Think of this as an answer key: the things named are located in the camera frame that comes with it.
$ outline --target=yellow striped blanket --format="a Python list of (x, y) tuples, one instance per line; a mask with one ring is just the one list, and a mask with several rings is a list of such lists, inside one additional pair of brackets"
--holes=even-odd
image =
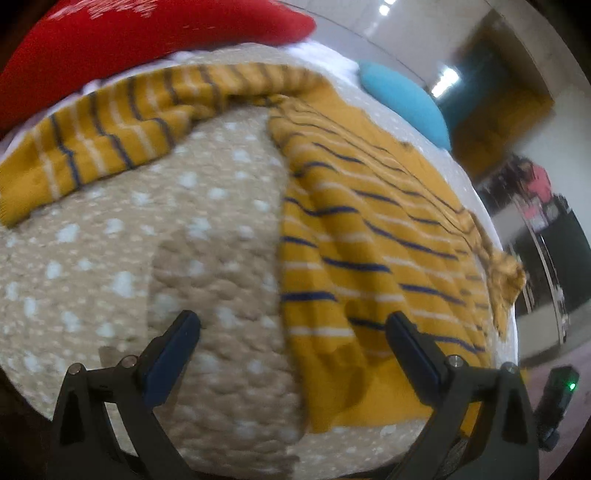
[[(0, 165), (0, 220), (169, 152), (232, 104), (270, 108), (291, 173), (282, 219), (282, 314), (311, 428), (426, 417), (384, 338), (402, 310), (445, 354), (489, 365), (524, 272), (412, 146), (288, 66), (180, 66), (102, 88), (36, 125)], [(475, 263), (480, 258), (486, 281)]]

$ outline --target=blue cushion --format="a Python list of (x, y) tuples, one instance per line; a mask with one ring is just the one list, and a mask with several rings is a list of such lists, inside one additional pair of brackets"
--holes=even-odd
[(452, 149), (441, 111), (419, 85), (372, 62), (359, 63), (359, 77), (363, 88), (378, 102), (394, 110), (435, 146)]

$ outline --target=screw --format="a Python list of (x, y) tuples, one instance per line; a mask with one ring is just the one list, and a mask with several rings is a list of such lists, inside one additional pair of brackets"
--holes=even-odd
[(80, 372), (80, 370), (82, 370), (82, 364), (71, 364), (68, 367), (68, 373), (70, 375), (76, 375), (77, 373)]
[(450, 367), (460, 368), (464, 366), (464, 359), (459, 355), (450, 355), (447, 357), (447, 363)]
[(131, 368), (134, 367), (137, 362), (138, 358), (135, 355), (128, 355), (123, 357), (121, 365), (123, 366), (123, 368)]
[(519, 370), (519, 369), (517, 368), (517, 365), (515, 365), (515, 364), (514, 364), (514, 363), (512, 363), (512, 362), (505, 362), (505, 363), (503, 364), (503, 368), (504, 368), (505, 370), (507, 370), (507, 371), (508, 371), (510, 374), (516, 374), (516, 373), (518, 372), (518, 370)]

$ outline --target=mattress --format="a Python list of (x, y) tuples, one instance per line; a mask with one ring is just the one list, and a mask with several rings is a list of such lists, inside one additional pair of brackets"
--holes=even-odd
[[(245, 61), (325, 74), (343, 99), (412, 143), (500, 247), (453, 158), (361, 91), (354, 62), (320, 44), (179, 52), (107, 82), (174, 64)], [(92, 82), (81, 93), (102, 84)], [(3, 142), (4, 156), (27, 128), (77, 95), (14, 131)], [(186, 372), (156, 414), (192, 468), (238, 478), (330, 478), (407, 451), (424, 420), (306, 433), (276, 282), (287, 171), (266, 120), (263, 108), (231, 110), (197, 125), (186, 142), (150, 165), (91, 184), (13, 230), (0, 227), (0, 365), (39, 412), (51, 417), (69, 364), (100, 368), (139, 353), (176, 312), (190, 308), (218, 321), (206, 324)], [(229, 322), (232, 335), (220, 329)], [(494, 329), (488, 337), (497, 365), (517, 362), (514, 317), (510, 324), (506, 342)], [(120, 444), (132, 451), (116, 410), (110, 412)]]

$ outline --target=white bed sheet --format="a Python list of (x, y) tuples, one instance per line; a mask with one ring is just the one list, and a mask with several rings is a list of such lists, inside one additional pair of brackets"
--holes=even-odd
[[(306, 40), (297, 44), (280, 47), (280, 50), (299, 58), (305, 62), (306, 66), (309, 68), (324, 73), (333, 82), (339, 93), (344, 93), (344, 90), (350, 92), (350, 88), (352, 86), (355, 87), (357, 89), (357, 94), (353, 95), (353, 97), (351, 97), (351, 95), (346, 95), (346, 100), (349, 103), (368, 111), (368, 114), (374, 123), (388, 131), (395, 138), (412, 143), (412, 145), (415, 146), (415, 148), (418, 149), (418, 151), (422, 153), (422, 155), (425, 156), (425, 158), (431, 162), (437, 171), (445, 178), (463, 205), (476, 214), (494, 245), (499, 249), (502, 248), (501, 241), (493, 226), (492, 219), (472, 187), (472, 183), (466, 172), (454, 161), (449, 152), (437, 148), (399, 115), (387, 107), (380, 105), (361, 89), (358, 79), (359, 67), (357, 62), (348, 59), (331, 48), (313, 40)], [(34, 125), (60, 108), (75, 102), (81, 96), (88, 95), (104, 85), (117, 82), (139, 73), (150, 72), (165, 67), (178, 66), (198, 52), (199, 50), (178, 51), (169, 55), (165, 59), (134, 67), (133, 69), (126, 70), (125, 72), (114, 75), (105, 80), (93, 80), (87, 83), (78, 92), (72, 93), (47, 110), (33, 115), (23, 124), (15, 127), (9, 132), (6, 137), (0, 141), (0, 163), (2, 163), (4, 159), (17, 148), (25, 134)], [(506, 342), (498, 341), (495, 345), (495, 362), (498, 367), (505, 361), (518, 363), (517, 324), (513, 307), (511, 308), (509, 316), (509, 329)]]

